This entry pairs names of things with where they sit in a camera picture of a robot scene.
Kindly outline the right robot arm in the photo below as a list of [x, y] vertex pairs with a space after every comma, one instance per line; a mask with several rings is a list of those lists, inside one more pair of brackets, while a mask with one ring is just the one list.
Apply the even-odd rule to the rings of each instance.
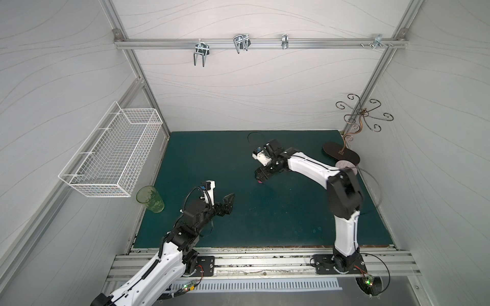
[[294, 148], [284, 149], [276, 139], [256, 148], [252, 157], [260, 163], [255, 170], [259, 182], [290, 171], [311, 179], [327, 191], [336, 229], [332, 262], [338, 273], [346, 274], [361, 257], [357, 233], [364, 195], [356, 167], [352, 163], [344, 167], [329, 166]]

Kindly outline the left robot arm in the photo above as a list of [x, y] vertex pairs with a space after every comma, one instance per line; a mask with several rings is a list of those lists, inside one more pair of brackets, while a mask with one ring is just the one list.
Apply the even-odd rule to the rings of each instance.
[[92, 305], [153, 305], [164, 296], [172, 297], [167, 289], [184, 275], [192, 275], [198, 266], [199, 253], [194, 247], [201, 231], [216, 216], [232, 213], [236, 195], [231, 193], [221, 202], [214, 201], [214, 181], [194, 187], [200, 197], [188, 203], [185, 198], [181, 215], [171, 231], [160, 242], [158, 252], [130, 280], [109, 295], [100, 293]]

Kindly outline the green table mat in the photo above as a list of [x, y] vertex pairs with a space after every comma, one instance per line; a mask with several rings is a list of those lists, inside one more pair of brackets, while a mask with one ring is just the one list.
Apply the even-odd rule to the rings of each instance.
[[259, 183], [259, 167], [252, 153], [277, 140], [310, 158], [333, 165], [323, 152], [326, 142], [341, 142], [337, 131], [195, 131], [170, 136], [155, 188], [165, 208], [148, 212], [135, 247], [158, 247], [180, 215], [181, 208], [199, 197], [197, 186], [216, 183], [214, 196], [221, 201], [234, 193], [231, 214], [215, 217], [199, 241], [200, 247], [332, 246], [334, 216], [326, 191], [296, 172], [283, 172]]

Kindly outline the metal hook tree stand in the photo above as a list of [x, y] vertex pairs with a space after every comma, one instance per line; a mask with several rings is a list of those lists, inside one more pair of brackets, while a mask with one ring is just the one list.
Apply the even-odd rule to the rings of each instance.
[[364, 128], [369, 129], [372, 132], [379, 133], [382, 127], [375, 123], [370, 124], [368, 119], [376, 121], [391, 122], [394, 120], [394, 116], [388, 112], [384, 112], [381, 117], [375, 117], [371, 115], [371, 112], [381, 107], [382, 103], [377, 99], [370, 99], [369, 104], [371, 108], [354, 108], [344, 101], [337, 101], [336, 107], [340, 110], [346, 110], [347, 108], [353, 111], [352, 114], [346, 114], [343, 119], [350, 128], [348, 132], [342, 134], [342, 144], [336, 142], [326, 142], [322, 149], [328, 156], [334, 158], [337, 161], [348, 161], [357, 166], [361, 162], [361, 157], [355, 151], [348, 147], [349, 143], [353, 141], [355, 135], [358, 135]]

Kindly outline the pink patterned bowl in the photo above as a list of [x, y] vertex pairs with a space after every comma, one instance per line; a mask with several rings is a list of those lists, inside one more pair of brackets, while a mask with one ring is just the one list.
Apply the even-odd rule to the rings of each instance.
[[347, 160], [340, 160], [335, 164], [335, 167], [338, 169], [350, 169], [353, 171], [354, 175], [358, 174], [358, 169], [356, 165], [354, 165], [352, 162], [347, 161]]

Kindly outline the green plastic cup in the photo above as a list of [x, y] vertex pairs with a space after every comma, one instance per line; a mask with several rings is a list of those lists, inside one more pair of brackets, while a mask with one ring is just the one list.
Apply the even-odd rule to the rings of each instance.
[[151, 212], [158, 214], [163, 211], [165, 204], [154, 186], [144, 186], [136, 194], [136, 201]]

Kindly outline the small metal hook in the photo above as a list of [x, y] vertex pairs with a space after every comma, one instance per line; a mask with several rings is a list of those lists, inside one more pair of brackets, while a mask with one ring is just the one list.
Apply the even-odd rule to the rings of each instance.
[[289, 37], [288, 34], [283, 34], [281, 37], [281, 47], [283, 50], [287, 50], [289, 45]]

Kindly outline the metal double hook middle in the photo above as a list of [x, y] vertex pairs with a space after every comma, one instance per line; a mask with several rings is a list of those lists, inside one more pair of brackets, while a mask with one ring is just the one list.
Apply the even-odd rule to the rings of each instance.
[[248, 34], [238, 34], [233, 38], [234, 47], [237, 53], [241, 53], [242, 50], [248, 51], [251, 42]]

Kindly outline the metal double hook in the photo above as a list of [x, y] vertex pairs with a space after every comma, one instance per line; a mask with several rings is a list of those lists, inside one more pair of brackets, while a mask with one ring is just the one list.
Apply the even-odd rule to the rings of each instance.
[[195, 52], [193, 53], [193, 63], [196, 66], [198, 58], [202, 60], [202, 67], [205, 66], [206, 59], [210, 54], [210, 46], [204, 42], [200, 42], [195, 46]]
[[251, 42], [248, 34], [238, 34], [233, 38], [234, 47], [237, 53], [241, 53], [242, 50], [248, 51]]

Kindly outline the metal double hook left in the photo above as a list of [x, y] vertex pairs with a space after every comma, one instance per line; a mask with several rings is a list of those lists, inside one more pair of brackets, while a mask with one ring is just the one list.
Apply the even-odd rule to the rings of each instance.
[[205, 66], [206, 59], [210, 54], [210, 46], [204, 42], [200, 42], [195, 46], [195, 52], [193, 53], [193, 63], [196, 66], [198, 58], [202, 60], [202, 67]]

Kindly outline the aluminium top crossbar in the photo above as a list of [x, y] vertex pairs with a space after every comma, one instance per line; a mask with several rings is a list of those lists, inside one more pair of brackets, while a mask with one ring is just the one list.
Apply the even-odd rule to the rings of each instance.
[[[252, 38], [248, 50], [282, 50], [281, 36], [276, 38]], [[373, 38], [292, 38], [289, 37], [287, 50], [329, 50], [329, 49], [370, 49], [362, 48], [361, 43], [368, 44]], [[394, 48], [406, 48], [409, 41], [404, 37], [383, 38], [385, 43], [392, 43]], [[196, 44], [204, 42], [210, 50], [236, 50], [233, 38], [213, 39], [122, 39], [114, 38], [119, 50], [195, 50]]]

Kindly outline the round black device with LED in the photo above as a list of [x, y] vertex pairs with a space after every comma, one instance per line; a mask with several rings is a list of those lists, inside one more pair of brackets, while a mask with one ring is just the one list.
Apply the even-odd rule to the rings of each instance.
[[377, 297], [384, 290], [382, 279], [380, 277], [356, 277], [356, 284], [359, 289], [369, 297]]

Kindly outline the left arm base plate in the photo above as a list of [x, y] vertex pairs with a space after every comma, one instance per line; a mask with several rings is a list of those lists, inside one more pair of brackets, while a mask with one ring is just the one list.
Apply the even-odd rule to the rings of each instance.
[[187, 274], [190, 277], [212, 277], [214, 275], [214, 265], [214, 256], [197, 256], [197, 258], [191, 262]]

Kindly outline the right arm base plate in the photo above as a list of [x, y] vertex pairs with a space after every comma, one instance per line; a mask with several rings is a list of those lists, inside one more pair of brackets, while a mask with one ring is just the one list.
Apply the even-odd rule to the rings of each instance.
[[310, 260], [310, 265], [318, 275], [361, 275], [368, 270], [360, 254], [343, 256], [340, 254], [316, 254]]

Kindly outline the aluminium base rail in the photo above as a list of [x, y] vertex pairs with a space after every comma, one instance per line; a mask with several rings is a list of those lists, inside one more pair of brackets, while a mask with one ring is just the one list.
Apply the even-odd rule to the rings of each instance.
[[[117, 255], [107, 275], [107, 282], [127, 281], [157, 252], [135, 249], [128, 255]], [[317, 277], [312, 257], [333, 255], [331, 248], [320, 247], [198, 247], [201, 256], [214, 257], [214, 279]], [[363, 267], [379, 276], [421, 276], [410, 251], [389, 247], [363, 248]]]

